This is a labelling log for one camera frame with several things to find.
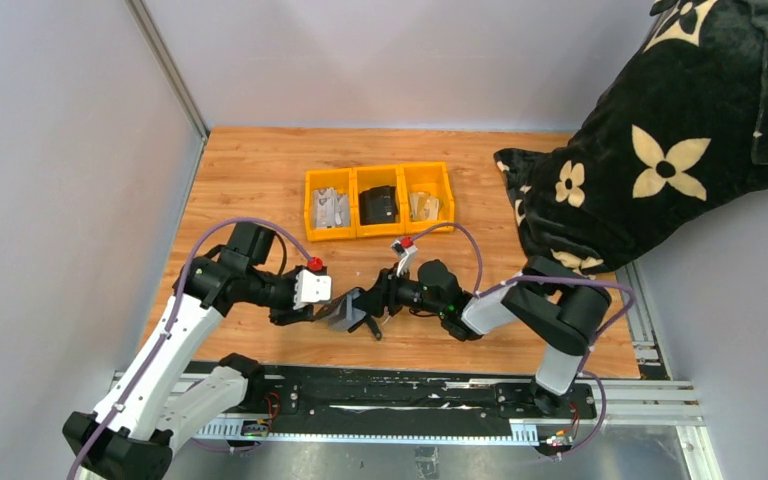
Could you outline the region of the black leather card holder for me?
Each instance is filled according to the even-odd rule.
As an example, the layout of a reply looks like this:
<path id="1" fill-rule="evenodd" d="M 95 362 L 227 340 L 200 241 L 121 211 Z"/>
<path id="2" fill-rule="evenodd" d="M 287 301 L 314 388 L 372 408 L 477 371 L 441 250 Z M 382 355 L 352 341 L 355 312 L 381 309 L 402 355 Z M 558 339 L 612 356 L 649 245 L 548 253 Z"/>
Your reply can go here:
<path id="1" fill-rule="evenodd" d="M 348 333 L 353 333 L 365 326 L 376 341 L 381 341 L 383 333 L 374 315 L 369 312 L 370 307 L 366 304 L 367 296 L 367 292 L 362 288 L 350 290 L 344 298 L 343 317 L 334 326 Z"/>

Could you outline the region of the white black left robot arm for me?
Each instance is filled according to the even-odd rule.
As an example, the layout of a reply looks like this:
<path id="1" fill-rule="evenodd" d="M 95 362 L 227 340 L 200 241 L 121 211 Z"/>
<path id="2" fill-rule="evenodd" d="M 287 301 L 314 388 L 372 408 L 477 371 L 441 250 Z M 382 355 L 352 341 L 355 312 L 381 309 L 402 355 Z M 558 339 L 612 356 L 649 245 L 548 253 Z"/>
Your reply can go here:
<path id="1" fill-rule="evenodd" d="M 200 345 L 246 303 L 280 324 L 309 321 L 331 300 L 332 279 L 279 225 L 232 217 L 210 227 L 190 250 L 149 341 L 89 413 L 75 411 L 63 435 L 75 454 L 67 473 L 104 479 L 161 479 L 178 451 L 224 411 L 264 396 L 262 365 L 240 354 L 220 360 L 207 378 L 169 398 Z"/>

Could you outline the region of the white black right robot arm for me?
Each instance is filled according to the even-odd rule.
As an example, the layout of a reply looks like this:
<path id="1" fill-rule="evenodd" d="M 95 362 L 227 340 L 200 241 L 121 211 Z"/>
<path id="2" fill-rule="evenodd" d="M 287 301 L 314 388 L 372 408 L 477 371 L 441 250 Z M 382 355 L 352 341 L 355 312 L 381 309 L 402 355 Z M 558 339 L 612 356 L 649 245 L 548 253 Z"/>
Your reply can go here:
<path id="1" fill-rule="evenodd" d="M 463 289 L 440 260 L 423 263 L 415 278 L 384 269 L 372 287 L 347 292 L 330 325 L 353 331 L 403 309 L 438 319 L 453 338 L 476 341 L 493 330 L 521 323 L 547 344 L 526 395 L 543 415 L 571 406 L 568 398 L 611 304 L 606 288 L 544 257 L 530 258 L 522 271 L 484 293 Z"/>

